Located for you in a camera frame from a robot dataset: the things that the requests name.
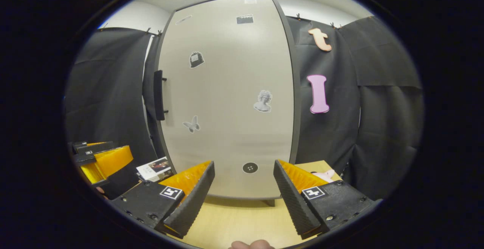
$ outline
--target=white wall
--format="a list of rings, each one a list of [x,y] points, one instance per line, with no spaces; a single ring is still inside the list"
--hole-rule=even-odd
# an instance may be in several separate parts
[[[322,3],[316,3],[308,0],[277,0],[285,15],[296,17],[297,13],[302,19],[314,20],[334,26],[347,25],[350,22],[358,20],[354,15],[345,13],[344,11],[332,8],[331,6]]]
[[[164,25],[170,18],[170,13],[151,5],[134,1],[128,3],[108,18],[99,28],[123,27],[146,31],[151,27],[150,32],[158,34],[158,30],[163,31]]]

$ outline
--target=butterfly sticker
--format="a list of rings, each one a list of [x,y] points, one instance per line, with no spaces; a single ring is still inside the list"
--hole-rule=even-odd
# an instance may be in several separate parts
[[[197,130],[197,131],[200,130],[200,125],[199,125],[199,121],[198,121],[197,116],[193,116],[192,123],[183,122],[183,125],[185,125],[185,127],[187,127],[188,130],[190,131],[190,133],[192,133],[192,134],[195,133],[195,130]]]

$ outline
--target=rectangular sticker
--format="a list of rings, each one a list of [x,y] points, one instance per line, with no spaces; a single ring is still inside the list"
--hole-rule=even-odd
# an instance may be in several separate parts
[[[245,23],[254,23],[254,15],[249,14],[249,15],[241,15],[240,17],[237,17],[238,25],[242,25]]]
[[[251,4],[257,3],[257,0],[244,0],[244,3],[246,5],[251,5]]]

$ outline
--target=door frame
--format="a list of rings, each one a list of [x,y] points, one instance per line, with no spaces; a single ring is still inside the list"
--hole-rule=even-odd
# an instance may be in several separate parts
[[[201,1],[201,2],[198,2],[198,3],[192,3],[190,5],[187,5],[187,6],[184,6],[184,7],[181,7],[181,8],[177,8],[171,13],[168,21],[166,22],[166,25],[164,26],[164,30],[163,30],[163,33],[161,35],[161,38],[159,39],[159,46],[158,46],[159,49],[156,53],[156,58],[155,58],[155,61],[154,61],[154,63],[156,63],[157,67],[159,66],[159,63],[160,63],[160,54],[161,54],[161,49],[163,47],[164,36],[165,36],[166,31],[168,29],[168,25],[170,24],[171,19],[173,18],[173,15],[175,15],[176,12],[178,12],[182,9],[192,7],[192,6],[195,6],[195,5],[199,5],[201,3],[210,2],[210,1],[215,1],[215,0],[204,0],[204,1]],[[287,44],[289,46],[289,56],[290,56],[290,59],[291,59],[291,66],[292,66],[292,81],[293,81],[292,85],[293,85],[293,96],[294,96],[294,120],[293,120],[293,127],[292,127],[292,145],[291,145],[291,153],[290,153],[290,156],[289,156],[289,163],[294,164],[295,161],[296,161],[296,155],[297,155],[297,152],[298,152],[299,131],[301,130],[301,81],[300,81],[301,79],[299,78],[300,68],[296,66],[296,63],[297,63],[297,61],[296,61],[296,46],[294,45],[294,38],[292,37],[292,31],[291,31],[291,28],[289,27],[289,22],[287,21],[287,18],[284,15],[284,12],[283,12],[279,2],[277,0],[272,0],[272,1],[273,1],[274,5],[277,9],[277,12],[279,13],[279,17],[281,18],[281,22],[282,22],[282,25],[284,27],[285,37],[287,39]],[[170,157],[170,154],[168,152],[168,149],[166,147],[166,143],[165,143],[165,140],[164,140],[163,131],[162,131],[162,127],[161,127],[161,121],[157,120],[156,126],[157,126],[157,130],[158,130],[158,133],[159,133],[159,136],[160,136],[160,139],[161,139],[161,145],[163,146],[164,154],[165,154],[166,158],[168,159],[168,161],[170,162],[171,170],[173,171],[174,174],[176,174],[177,170],[175,169],[175,167],[173,167],[173,163],[171,162],[171,157]]]

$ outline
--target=sticker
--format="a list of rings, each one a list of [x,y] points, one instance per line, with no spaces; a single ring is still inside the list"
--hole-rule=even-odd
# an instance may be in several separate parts
[[[326,104],[326,93],[324,91],[324,82],[326,82],[326,77],[313,74],[307,77],[308,81],[311,82],[311,88],[313,89],[313,106],[309,109],[311,113],[326,113],[330,110],[328,104]]]
[[[190,133],[195,133],[195,130],[200,131],[199,118],[198,116],[193,116],[192,122],[183,122],[183,125],[188,128]]]
[[[180,195],[181,192],[182,192],[181,189],[175,189],[174,187],[167,186],[163,189],[162,192],[160,192],[160,195],[176,200],[178,195]]]
[[[250,5],[250,4],[257,3],[257,0],[244,0],[244,3],[245,3],[246,5]]]
[[[175,25],[179,25],[180,23],[184,22],[185,20],[188,20],[189,18],[191,18],[192,15],[187,15],[186,17],[184,17],[183,19],[181,20],[178,20]]]
[[[249,14],[249,15],[241,15],[240,17],[237,17],[238,25],[243,25],[245,23],[254,23],[254,15]]]
[[[326,195],[319,187],[310,187],[302,191],[308,200]]]
[[[258,102],[254,104],[254,109],[259,112],[263,113],[270,113],[271,106],[268,103],[271,103],[272,94],[267,90],[261,90],[258,97]]]
[[[308,31],[309,34],[312,34],[314,37],[314,41],[316,42],[316,45],[318,48],[322,49],[323,51],[331,51],[331,45],[326,44],[326,41],[324,39],[328,38],[328,35],[321,32],[320,29],[314,28]]]
[[[203,59],[202,53],[199,51],[194,51],[190,55],[190,68],[196,68],[203,63],[205,63],[205,60]]]

